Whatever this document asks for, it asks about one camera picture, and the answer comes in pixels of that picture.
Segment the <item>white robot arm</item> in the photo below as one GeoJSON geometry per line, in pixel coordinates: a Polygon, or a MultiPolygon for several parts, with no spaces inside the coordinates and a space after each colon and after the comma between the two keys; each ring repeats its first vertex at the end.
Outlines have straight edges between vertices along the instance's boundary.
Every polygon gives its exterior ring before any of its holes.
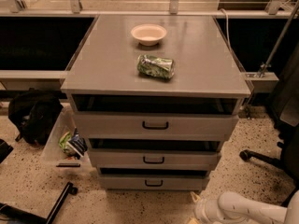
{"type": "Polygon", "coordinates": [[[286,207],[261,203],[226,191],[217,199],[197,199],[188,224],[299,224],[299,191],[286,207]]]}

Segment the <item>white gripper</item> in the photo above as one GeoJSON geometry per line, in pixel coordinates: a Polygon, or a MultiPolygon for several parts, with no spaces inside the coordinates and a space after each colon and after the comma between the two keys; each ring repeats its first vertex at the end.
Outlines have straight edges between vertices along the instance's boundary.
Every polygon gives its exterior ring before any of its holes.
{"type": "Polygon", "coordinates": [[[201,224],[213,224],[219,220],[217,211],[219,210],[216,200],[201,199],[200,196],[191,191],[192,200],[196,203],[194,215],[201,224]]]}

